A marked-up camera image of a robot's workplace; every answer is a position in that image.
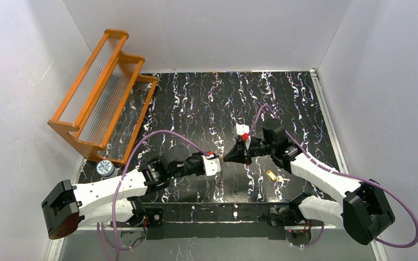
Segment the white keyring holder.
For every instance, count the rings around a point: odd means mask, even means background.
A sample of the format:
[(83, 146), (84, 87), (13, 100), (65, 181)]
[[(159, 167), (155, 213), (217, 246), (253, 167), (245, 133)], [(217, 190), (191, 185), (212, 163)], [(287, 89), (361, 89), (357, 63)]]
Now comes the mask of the white keyring holder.
[(223, 187), (224, 181), (223, 181), (223, 171), (218, 171), (215, 176), (216, 186), (217, 187)]

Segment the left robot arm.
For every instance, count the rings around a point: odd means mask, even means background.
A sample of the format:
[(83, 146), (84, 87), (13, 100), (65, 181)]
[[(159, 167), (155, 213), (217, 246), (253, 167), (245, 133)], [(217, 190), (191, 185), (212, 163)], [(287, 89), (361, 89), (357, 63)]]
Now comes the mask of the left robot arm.
[(173, 146), (125, 174), (102, 181), (72, 184), (68, 179), (55, 185), (41, 203), (49, 239), (64, 238), (79, 227), (95, 223), (136, 225), (146, 216), (142, 196), (169, 186), (175, 178), (214, 176), (220, 170), (219, 157), (212, 152), (187, 155)]

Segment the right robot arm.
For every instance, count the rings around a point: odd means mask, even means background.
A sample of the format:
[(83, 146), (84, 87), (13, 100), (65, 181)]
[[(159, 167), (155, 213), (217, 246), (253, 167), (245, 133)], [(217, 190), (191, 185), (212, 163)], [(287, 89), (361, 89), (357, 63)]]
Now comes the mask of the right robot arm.
[(356, 242), (367, 245), (396, 220), (384, 191), (378, 183), (368, 183), (333, 174), (332, 169), (303, 152), (290, 139), (280, 120), (268, 119), (262, 125), (263, 138), (250, 134), (247, 125), (236, 124), (234, 147), (225, 162), (249, 165), (255, 157), (270, 156), (273, 163), (290, 174), (323, 189), (331, 198), (302, 193), (285, 207), (272, 208), (264, 218), (272, 226), (280, 222), (318, 220), (344, 228)]

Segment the orange wooden rack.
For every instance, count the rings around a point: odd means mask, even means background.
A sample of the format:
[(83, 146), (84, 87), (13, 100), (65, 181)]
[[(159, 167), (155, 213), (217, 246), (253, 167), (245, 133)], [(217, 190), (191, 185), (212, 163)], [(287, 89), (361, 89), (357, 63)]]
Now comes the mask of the orange wooden rack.
[[(110, 160), (124, 166), (131, 155), (158, 79), (141, 74), (145, 59), (122, 50), (129, 34), (106, 29), (48, 125), (81, 156), (91, 161)], [(134, 95), (140, 102), (132, 107), (137, 117), (127, 127), (131, 132), (114, 141), (123, 126), (126, 106)], [(116, 154), (107, 151), (115, 143)]]

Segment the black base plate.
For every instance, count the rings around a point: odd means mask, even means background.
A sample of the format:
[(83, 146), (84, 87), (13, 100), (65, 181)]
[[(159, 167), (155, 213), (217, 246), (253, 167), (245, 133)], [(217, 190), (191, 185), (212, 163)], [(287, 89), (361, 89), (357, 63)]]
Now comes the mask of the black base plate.
[(297, 221), (286, 214), (286, 203), (146, 203), (141, 214), (118, 227), (147, 230), (149, 240), (173, 238), (267, 238), (311, 241), (312, 221)]

